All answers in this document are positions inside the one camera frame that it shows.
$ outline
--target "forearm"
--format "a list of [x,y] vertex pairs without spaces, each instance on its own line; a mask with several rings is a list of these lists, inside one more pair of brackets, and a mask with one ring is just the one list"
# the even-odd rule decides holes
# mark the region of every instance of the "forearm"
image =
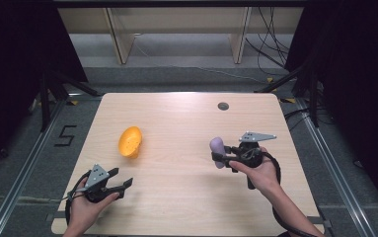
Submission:
[[281,186],[275,185],[270,190],[262,192],[262,194],[269,200],[277,214],[286,224],[315,236],[324,236],[308,220]]

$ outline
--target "hand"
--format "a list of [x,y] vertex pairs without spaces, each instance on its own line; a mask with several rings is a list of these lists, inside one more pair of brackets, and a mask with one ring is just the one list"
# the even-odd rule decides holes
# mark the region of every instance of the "hand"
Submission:
[[[262,152],[267,152],[264,147],[261,147]],[[248,176],[254,187],[258,189],[264,196],[271,192],[274,188],[279,187],[277,176],[275,174],[275,167],[271,160],[263,157],[263,162],[256,168],[250,168],[240,162],[230,161],[229,165]]]
[[[83,179],[78,185],[78,189],[83,188],[86,182],[87,178]],[[76,193],[72,200],[69,225],[63,236],[81,236],[84,234],[96,222],[100,212],[115,201],[118,196],[119,193],[114,193],[98,203],[92,203],[82,196],[82,193]]]

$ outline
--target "orange object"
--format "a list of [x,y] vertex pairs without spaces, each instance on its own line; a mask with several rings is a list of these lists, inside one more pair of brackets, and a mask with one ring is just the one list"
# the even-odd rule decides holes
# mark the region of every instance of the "orange object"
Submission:
[[118,151],[127,158],[137,158],[139,146],[142,142],[142,132],[139,127],[131,126],[123,132],[118,141]]

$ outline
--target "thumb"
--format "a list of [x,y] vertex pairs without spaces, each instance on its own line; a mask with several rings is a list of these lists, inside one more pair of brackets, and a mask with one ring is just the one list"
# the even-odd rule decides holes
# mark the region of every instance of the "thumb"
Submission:
[[110,205],[112,202],[115,201],[116,198],[118,198],[118,196],[120,195],[120,193],[113,193],[109,196],[107,196],[106,198],[104,198],[103,200],[101,200],[99,203],[97,203],[97,205],[101,208],[101,209],[104,209],[106,206]]
[[230,161],[229,165],[237,171],[241,171],[242,173],[246,174],[247,176],[252,172],[252,169],[241,162],[238,161]]

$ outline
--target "wooden tabletop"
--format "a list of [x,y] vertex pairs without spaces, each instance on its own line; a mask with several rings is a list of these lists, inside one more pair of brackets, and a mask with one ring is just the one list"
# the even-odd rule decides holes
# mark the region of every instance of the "wooden tabletop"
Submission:
[[[227,103],[222,111],[219,103]],[[122,157],[117,143],[130,126],[142,131],[136,159]],[[160,236],[274,236],[284,230],[259,191],[231,169],[217,169],[209,141],[220,136],[238,146],[245,131],[274,134],[260,142],[281,166],[281,184],[307,216],[319,216],[288,127],[273,94],[119,93],[104,95],[65,195],[100,164],[118,175],[107,187],[133,178],[89,234]],[[65,202],[59,206],[63,211]],[[324,231],[322,225],[317,227]],[[66,229],[55,218],[52,231]]]

